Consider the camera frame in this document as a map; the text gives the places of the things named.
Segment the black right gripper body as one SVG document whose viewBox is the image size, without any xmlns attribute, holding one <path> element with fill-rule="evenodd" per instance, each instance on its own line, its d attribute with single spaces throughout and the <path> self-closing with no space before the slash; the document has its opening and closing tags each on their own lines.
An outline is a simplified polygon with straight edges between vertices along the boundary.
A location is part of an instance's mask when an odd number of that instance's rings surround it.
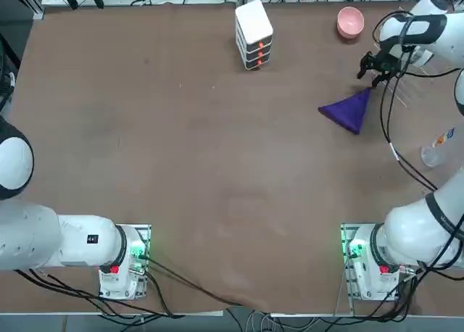
<svg viewBox="0 0 464 332">
<path fill-rule="evenodd" d="M 373 69 L 379 73 L 400 73 L 404 64 L 402 48 L 379 44 L 379 50 L 374 56 Z"/>
</svg>

